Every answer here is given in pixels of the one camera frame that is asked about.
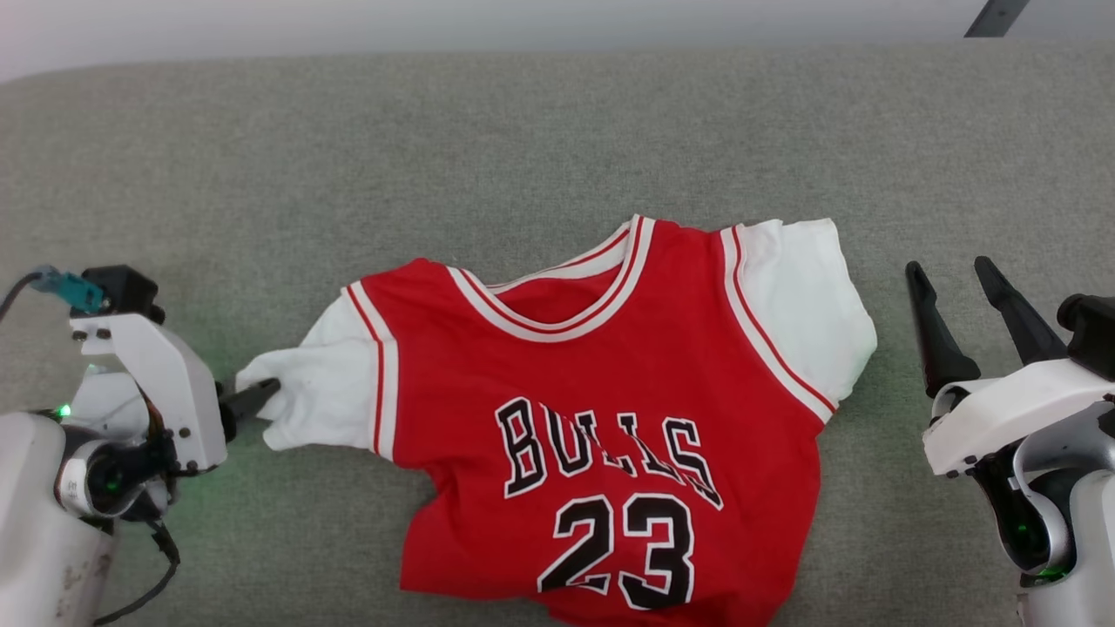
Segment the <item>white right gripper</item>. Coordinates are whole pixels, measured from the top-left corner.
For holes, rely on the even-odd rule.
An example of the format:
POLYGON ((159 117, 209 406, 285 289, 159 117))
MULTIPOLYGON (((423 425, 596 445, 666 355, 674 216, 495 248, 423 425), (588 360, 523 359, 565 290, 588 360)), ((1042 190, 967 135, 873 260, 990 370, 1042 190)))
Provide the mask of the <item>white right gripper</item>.
POLYGON ((923 451, 935 475, 961 473, 976 461, 1090 408, 1115 382, 1076 361, 1043 316, 987 255, 973 262, 988 302, 1004 318, 1022 368, 979 380, 979 366, 956 344, 940 311, 935 287, 919 262, 905 266, 925 394, 933 398, 923 451))

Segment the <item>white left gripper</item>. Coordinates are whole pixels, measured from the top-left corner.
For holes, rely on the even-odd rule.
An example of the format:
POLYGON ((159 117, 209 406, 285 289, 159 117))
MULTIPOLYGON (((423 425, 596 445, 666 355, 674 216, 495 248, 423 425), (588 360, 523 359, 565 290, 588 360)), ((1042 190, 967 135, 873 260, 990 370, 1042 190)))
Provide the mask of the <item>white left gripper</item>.
POLYGON ((281 389, 278 378, 220 388, 176 334, 143 314, 72 317, 87 367, 69 404, 69 511, 159 519, 178 500, 180 479, 226 460, 226 431, 255 418, 281 389))

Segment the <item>red Bulls 23 jersey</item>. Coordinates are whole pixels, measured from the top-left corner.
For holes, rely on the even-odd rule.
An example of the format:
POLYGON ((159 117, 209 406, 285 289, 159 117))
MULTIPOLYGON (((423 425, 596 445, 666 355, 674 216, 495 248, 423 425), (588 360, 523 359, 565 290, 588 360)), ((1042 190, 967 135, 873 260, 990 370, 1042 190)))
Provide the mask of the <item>red Bulls 23 jersey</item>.
POLYGON ((414 260, 345 286, 291 348, 269 448, 350 446, 435 488, 407 591, 576 627, 768 627, 820 500, 820 433, 875 353, 831 219, 630 218, 506 283, 414 260))

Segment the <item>grey metal bar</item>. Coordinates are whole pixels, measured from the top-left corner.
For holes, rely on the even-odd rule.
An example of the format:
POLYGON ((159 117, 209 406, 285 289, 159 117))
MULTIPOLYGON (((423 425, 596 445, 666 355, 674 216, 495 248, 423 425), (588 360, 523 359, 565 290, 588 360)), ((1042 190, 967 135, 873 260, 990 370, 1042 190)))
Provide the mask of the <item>grey metal bar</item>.
POLYGON ((963 38, 1004 38, 1029 0, 986 0, 963 38))

